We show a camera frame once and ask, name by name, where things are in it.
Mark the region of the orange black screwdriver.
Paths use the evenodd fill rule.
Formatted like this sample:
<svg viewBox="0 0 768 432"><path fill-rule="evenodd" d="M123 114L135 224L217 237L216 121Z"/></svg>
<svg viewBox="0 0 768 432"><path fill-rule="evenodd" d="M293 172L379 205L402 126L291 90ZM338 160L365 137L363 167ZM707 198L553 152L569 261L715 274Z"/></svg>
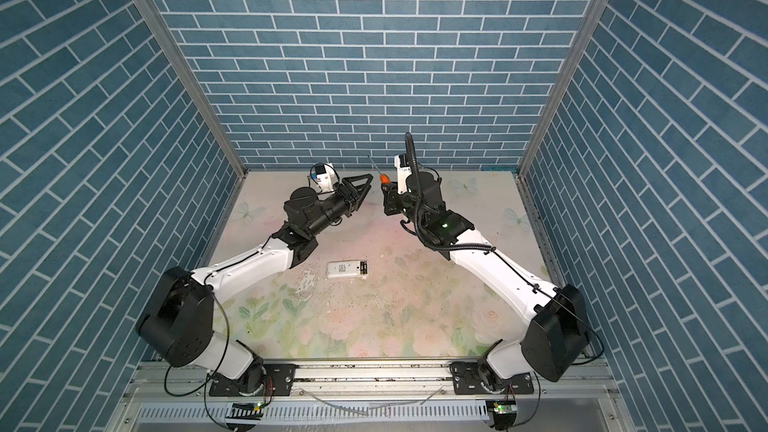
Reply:
<svg viewBox="0 0 768 432"><path fill-rule="evenodd" d="M369 156L368 159L379 176L381 186L383 188L389 187L391 185L391 180L389 176L383 172L383 170L379 167L379 165L374 161L374 159L371 156Z"/></svg>

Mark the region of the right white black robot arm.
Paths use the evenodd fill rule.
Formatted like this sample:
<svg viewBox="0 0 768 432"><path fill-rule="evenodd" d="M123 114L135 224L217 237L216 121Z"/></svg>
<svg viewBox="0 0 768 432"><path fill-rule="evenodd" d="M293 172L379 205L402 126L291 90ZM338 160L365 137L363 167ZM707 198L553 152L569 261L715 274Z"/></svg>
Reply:
<svg viewBox="0 0 768 432"><path fill-rule="evenodd" d="M381 180L384 213L401 214L427 248L466 269L501 297L526 326L522 337L500 340L480 359L479 373L493 390L511 377L535 372L558 381L589 344L583 295L528 272L491 244L461 214L447 208L441 181L430 172Z"/></svg>

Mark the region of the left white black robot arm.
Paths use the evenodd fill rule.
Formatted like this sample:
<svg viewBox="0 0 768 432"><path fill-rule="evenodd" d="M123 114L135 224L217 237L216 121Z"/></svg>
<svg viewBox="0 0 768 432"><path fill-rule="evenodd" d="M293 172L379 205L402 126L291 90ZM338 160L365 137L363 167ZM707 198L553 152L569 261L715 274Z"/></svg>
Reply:
<svg viewBox="0 0 768 432"><path fill-rule="evenodd" d="M172 367L203 367L237 383L243 394L255 392L263 382L262 358L234 339L230 328L215 331L214 314L257 282L302 264L321 232L359 209L372 181L363 174L320 190L300 187L284 204L285 222L262 244L193 271L166 270L137 320L137 334Z"/></svg>

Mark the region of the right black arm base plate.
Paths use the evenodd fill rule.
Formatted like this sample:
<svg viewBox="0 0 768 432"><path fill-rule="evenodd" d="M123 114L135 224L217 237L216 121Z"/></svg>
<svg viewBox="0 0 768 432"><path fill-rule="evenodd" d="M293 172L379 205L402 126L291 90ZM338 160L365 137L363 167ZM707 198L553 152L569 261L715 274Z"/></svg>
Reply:
<svg viewBox="0 0 768 432"><path fill-rule="evenodd" d="M448 370L456 395L530 395L534 392L532 377L528 373L504 379L484 362L454 361Z"/></svg>

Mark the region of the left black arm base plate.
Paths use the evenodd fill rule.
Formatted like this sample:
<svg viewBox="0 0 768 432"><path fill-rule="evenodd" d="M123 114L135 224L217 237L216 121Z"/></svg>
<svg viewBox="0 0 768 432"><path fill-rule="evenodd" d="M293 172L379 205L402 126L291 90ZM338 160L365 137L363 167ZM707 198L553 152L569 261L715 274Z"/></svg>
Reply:
<svg viewBox="0 0 768 432"><path fill-rule="evenodd" d="M289 396L297 366L290 363L266 363L250 366L238 379L220 373L213 375L209 394L212 397L272 397Z"/></svg>

